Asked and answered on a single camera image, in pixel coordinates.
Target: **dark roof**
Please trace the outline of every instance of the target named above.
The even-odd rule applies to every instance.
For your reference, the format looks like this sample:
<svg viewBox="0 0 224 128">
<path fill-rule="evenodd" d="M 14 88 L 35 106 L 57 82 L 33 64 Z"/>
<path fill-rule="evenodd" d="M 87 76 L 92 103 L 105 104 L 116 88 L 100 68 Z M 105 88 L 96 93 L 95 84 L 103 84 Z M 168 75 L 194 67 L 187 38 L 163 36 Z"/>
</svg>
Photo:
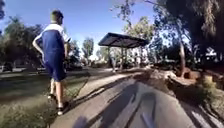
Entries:
<svg viewBox="0 0 224 128">
<path fill-rule="evenodd" d="M 148 44 L 148 41 L 146 40 L 116 33 L 108 33 L 99 42 L 99 46 L 123 47 L 123 48 L 135 48 L 139 46 L 145 46 L 146 44 Z"/>
</svg>

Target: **green grass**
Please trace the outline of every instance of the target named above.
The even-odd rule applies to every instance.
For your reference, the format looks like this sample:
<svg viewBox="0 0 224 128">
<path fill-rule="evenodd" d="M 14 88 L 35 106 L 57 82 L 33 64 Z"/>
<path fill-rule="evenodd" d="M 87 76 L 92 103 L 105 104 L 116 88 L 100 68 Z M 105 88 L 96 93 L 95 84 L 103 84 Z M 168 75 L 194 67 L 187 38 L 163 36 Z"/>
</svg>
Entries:
<svg viewBox="0 0 224 128">
<path fill-rule="evenodd" d="M 69 74 L 66 97 L 77 96 L 89 74 Z M 54 104 L 45 94 L 49 78 L 28 74 L 0 80 L 0 128 L 46 128 L 56 118 Z"/>
</svg>

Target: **sneaker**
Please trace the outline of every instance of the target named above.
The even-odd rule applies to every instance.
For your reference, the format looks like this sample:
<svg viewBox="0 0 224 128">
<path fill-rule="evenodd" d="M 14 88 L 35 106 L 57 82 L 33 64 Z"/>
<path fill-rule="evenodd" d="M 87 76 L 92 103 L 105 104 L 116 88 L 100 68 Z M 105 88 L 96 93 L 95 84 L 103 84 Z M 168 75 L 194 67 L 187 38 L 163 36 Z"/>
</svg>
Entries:
<svg viewBox="0 0 224 128">
<path fill-rule="evenodd" d="M 63 115 L 69 108 L 69 103 L 68 102 L 65 102 L 63 107 L 61 108 L 58 108 L 58 115 Z"/>
</svg>

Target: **tree trunk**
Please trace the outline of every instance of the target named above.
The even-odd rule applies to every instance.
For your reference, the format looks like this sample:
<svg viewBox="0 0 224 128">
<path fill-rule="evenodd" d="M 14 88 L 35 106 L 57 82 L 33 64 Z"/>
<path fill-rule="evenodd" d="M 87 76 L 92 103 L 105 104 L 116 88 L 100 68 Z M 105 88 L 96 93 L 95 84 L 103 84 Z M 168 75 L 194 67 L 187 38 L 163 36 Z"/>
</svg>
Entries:
<svg viewBox="0 0 224 128">
<path fill-rule="evenodd" d="M 178 25 L 177 21 L 176 23 L 176 29 L 178 33 L 178 40 L 180 43 L 180 77 L 184 77 L 185 74 L 185 66 L 186 66 L 186 61 L 185 61 L 185 51 L 184 51 L 184 44 L 182 42 L 182 33 L 180 30 L 180 26 Z"/>
<path fill-rule="evenodd" d="M 124 48 L 121 48 L 121 65 L 120 69 L 123 70 L 123 64 L 124 64 Z"/>
<path fill-rule="evenodd" d="M 140 48 L 141 48 L 141 49 L 140 49 L 140 50 L 141 50 L 141 53 L 140 53 L 140 65 L 141 65 L 141 64 L 142 64 L 142 60 L 143 60 L 143 59 L 142 59 L 142 56 L 143 56 L 143 55 L 142 55 L 142 54 L 143 54 L 143 48 L 142 48 L 142 46 L 141 46 Z"/>
<path fill-rule="evenodd" d="M 108 68 L 110 68 L 111 65 L 110 65 L 110 47 L 109 46 L 108 46 L 108 49 L 107 49 L 107 54 L 108 54 L 107 64 L 108 64 Z"/>
<path fill-rule="evenodd" d="M 184 77 L 185 73 L 185 52 L 184 52 L 184 45 L 183 42 L 180 42 L 180 77 Z"/>
<path fill-rule="evenodd" d="M 222 61 L 222 53 L 221 52 L 217 52 L 217 59 L 219 62 Z"/>
<path fill-rule="evenodd" d="M 87 48 L 87 66 L 89 66 L 89 48 Z"/>
<path fill-rule="evenodd" d="M 194 45 L 192 45 L 192 57 L 193 57 L 194 68 L 195 68 L 195 65 L 197 63 L 197 56 L 196 56 L 197 50 L 198 49 Z"/>
<path fill-rule="evenodd" d="M 148 63 L 149 63 L 149 61 L 150 61 L 150 58 L 149 58 L 149 54 L 150 54 L 150 53 L 149 53 L 149 52 L 150 52 L 150 51 L 149 51 L 149 48 L 146 48 L 146 51 L 147 51 L 147 59 L 148 59 Z"/>
</svg>

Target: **boy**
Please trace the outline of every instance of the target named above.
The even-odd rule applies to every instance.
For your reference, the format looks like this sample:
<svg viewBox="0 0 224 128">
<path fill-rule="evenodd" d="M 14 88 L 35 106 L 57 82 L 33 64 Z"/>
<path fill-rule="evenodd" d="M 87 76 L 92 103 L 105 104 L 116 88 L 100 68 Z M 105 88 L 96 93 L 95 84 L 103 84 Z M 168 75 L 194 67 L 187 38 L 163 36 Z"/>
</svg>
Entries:
<svg viewBox="0 0 224 128">
<path fill-rule="evenodd" d="M 51 92 L 48 97 L 57 99 L 58 115 L 62 115 L 68 107 L 68 102 L 63 101 L 63 87 L 66 78 L 63 61 L 68 56 L 67 43 L 70 38 L 65 34 L 62 23 L 63 14 L 59 10 L 54 10 L 51 13 L 51 24 L 33 41 L 33 46 L 42 54 L 44 67 L 52 78 Z M 40 48 L 39 43 L 43 43 L 43 49 Z"/>
</svg>

